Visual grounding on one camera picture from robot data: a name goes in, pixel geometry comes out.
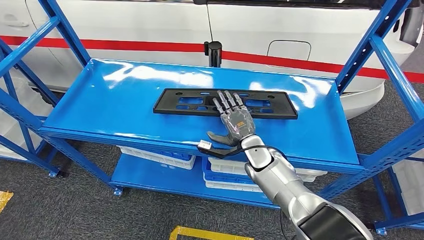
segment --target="robotic arm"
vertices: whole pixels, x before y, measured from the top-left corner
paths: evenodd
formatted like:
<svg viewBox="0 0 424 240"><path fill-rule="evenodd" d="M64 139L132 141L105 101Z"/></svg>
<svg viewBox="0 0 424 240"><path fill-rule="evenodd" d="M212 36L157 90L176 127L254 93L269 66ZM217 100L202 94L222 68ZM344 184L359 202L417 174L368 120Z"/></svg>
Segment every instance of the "robotic arm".
<svg viewBox="0 0 424 240"><path fill-rule="evenodd" d="M295 168L279 150L266 146L255 134L255 125L249 110L240 97L228 91L218 91L223 107L214 98L227 136L208 132L211 140L231 146L216 149L211 142L201 140L200 152L224 158L245 152L247 175L265 195L281 207L291 220L299 240L372 240L365 225L343 206L331 203L311 192L296 175Z"/></svg>

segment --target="yellow floor tape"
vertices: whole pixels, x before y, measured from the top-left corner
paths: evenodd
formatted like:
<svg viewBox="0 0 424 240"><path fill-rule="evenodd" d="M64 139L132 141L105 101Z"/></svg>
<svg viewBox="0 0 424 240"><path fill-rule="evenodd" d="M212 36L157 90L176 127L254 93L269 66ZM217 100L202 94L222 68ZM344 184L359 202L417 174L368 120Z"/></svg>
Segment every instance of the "yellow floor tape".
<svg viewBox="0 0 424 240"><path fill-rule="evenodd" d="M169 236L169 240L177 240L178 235L195 237L200 239L208 239L208 240L254 240L251 237L245 236L236 236L226 233L214 232L214 231L206 231L195 228L189 228L184 226L176 226L176 228L171 232Z"/></svg>
<svg viewBox="0 0 424 240"><path fill-rule="evenodd" d="M3 211L6 204L9 202L12 196L13 196L13 192L0 191L0 213Z"/></svg>

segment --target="white car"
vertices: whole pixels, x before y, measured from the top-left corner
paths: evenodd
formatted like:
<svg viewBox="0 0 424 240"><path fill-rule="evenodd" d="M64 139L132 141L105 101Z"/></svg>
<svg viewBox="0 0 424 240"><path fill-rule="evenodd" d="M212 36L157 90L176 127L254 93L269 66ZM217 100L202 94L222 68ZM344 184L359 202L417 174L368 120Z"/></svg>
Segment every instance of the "white car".
<svg viewBox="0 0 424 240"><path fill-rule="evenodd" d="M151 43L219 41L230 52L343 65L379 12L383 0L57 0L93 58L207 66L202 52L131 49ZM0 0L0 37L28 37L48 19L38 0ZM415 0L384 42L402 64L421 41L423 7ZM60 38L55 30L47 38ZM55 39L24 61L50 88L65 91L82 67ZM336 73L223 60L223 68L335 77ZM375 54L365 64L382 69ZM14 78L23 78L12 71ZM384 79L357 76L342 95L348 119L373 107Z"/></svg>

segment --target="shelf top surface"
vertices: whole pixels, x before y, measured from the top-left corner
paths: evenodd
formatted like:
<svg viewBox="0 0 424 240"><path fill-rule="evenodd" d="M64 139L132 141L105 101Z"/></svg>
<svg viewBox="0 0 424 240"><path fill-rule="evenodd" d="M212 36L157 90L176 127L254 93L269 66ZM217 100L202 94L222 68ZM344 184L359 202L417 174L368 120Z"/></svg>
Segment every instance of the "shelf top surface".
<svg viewBox="0 0 424 240"><path fill-rule="evenodd" d="M266 145L288 157L359 164L331 78L92 59L44 122L43 130L53 136L71 131L78 136L90 134L194 149L200 140L208 140L207 131L226 135L219 117L153 113L165 88L286 92L298 119L254 119L256 134Z"/></svg>

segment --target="black cable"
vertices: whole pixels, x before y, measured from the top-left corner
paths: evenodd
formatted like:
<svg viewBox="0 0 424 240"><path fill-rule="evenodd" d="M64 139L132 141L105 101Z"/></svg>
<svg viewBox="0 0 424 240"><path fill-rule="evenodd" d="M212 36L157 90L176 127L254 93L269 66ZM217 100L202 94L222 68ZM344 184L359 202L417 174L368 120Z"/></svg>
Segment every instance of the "black cable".
<svg viewBox="0 0 424 240"><path fill-rule="evenodd" d="M244 151L247 151L247 150L250 150L250 149L257 149L257 148L273 149L273 150L279 152L285 159L287 159L286 155L282 151L280 151L278 148L273 147L273 146L268 146L268 145L255 145L255 146L248 146L246 148L240 148L240 149L237 149L237 151L233 151L233 152L226 154L225 156L233 156L233 155L239 154L241 152L244 152Z"/></svg>
<svg viewBox="0 0 424 240"><path fill-rule="evenodd" d="M282 232L282 235L284 236L284 239L289 240L287 238L286 233L284 232L284 228L283 228L283 210L280 210L279 225L281 226L281 232Z"/></svg>

